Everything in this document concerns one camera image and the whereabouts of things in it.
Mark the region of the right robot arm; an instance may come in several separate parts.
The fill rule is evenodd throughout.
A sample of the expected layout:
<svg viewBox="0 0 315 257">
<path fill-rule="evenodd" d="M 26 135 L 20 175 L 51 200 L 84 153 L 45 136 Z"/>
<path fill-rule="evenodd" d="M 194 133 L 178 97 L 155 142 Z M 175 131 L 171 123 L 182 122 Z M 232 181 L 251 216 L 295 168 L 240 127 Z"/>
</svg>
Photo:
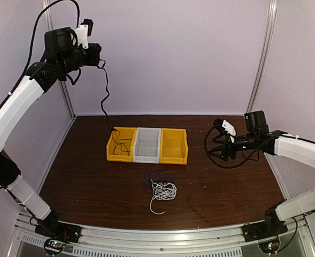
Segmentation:
<svg viewBox="0 0 315 257">
<path fill-rule="evenodd" d="M 262 151 L 269 155 L 285 157 L 315 169 L 315 142 L 293 136 L 285 131 L 269 131 L 262 110 L 244 114 L 247 133 L 236 134 L 234 126 L 225 119 L 215 119 L 204 138 L 207 157 L 216 166 L 229 169 L 217 160 L 236 159 L 238 152 Z M 264 236 L 272 236 L 288 219 L 315 211 L 315 189 L 286 200 L 266 211 L 265 221 L 260 225 Z"/>
</svg>

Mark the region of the yellow bin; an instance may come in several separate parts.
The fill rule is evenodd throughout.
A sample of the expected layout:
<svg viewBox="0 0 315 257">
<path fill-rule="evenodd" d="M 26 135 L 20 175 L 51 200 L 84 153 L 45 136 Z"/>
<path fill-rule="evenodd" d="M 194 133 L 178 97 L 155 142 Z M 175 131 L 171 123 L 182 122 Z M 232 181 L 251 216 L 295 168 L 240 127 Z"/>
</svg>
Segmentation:
<svg viewBox="0 0 315 257">
<path fill-rule="evenodd" d="M 186 129 L 162 128 L 160 163 L 186 165 L 188 150 Z"/>
<path fill-rule="evenodd" d="M 135 127 L 114 127 L 106 145 L 106 159 L 132 163 L 136 132 Z"/>
</svg>

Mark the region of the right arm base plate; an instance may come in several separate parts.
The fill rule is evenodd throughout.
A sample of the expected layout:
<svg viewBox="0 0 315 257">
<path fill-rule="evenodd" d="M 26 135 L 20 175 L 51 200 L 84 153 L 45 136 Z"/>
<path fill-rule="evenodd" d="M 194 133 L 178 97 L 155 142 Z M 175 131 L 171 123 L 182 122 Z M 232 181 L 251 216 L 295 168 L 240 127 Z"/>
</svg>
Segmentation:
<svg viewBox="0 0 315 257">
<path fill-rule="evenodd" d="M 288 231 L 288 228 L 285 224 L 270 226 L 267 225 L 265 221 L 257 223 L 245 223 L 241 229 L 245 242 L 276 237 L 277 235 Z"/>
</svg>

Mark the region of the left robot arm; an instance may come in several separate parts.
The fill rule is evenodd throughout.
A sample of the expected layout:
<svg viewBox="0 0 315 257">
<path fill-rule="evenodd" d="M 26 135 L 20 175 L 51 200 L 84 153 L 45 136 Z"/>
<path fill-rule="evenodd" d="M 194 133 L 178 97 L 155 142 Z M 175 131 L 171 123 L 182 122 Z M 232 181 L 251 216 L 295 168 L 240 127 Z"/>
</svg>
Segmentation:
<svg viewBox="0 0 315 257">
<path fill-rule="evenodd" d="M 56 81 L 70 79 L 69 73 L 79 71 L 83 66 L 99 64 L 102 48 L 98 43 L 88 42 L 92 27 L 91 20 L 86 19 L 76 29 L 65 27 L 46 32 L 42 59 L 24 70 L 19 85 L 0 107 L 0 186 L 26 207 L 52 238 L 63 233 L 57 213 L 34 191 L 17 165 L 2 151 L 27 110 Z"/>
</svg>

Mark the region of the white bin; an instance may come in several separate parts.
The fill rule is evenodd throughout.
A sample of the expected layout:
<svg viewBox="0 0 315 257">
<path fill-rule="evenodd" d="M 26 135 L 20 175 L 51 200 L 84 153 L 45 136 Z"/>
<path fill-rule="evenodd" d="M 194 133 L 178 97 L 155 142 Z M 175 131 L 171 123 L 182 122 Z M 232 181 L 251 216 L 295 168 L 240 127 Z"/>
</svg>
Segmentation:
<svg viewBox="0 0 315 257">
<path fill-rule="evenodd" d="M 133 147 L 133 162 L 159 164 L 161 136 L 161 128 L 138 127 Z"/>
</svg>

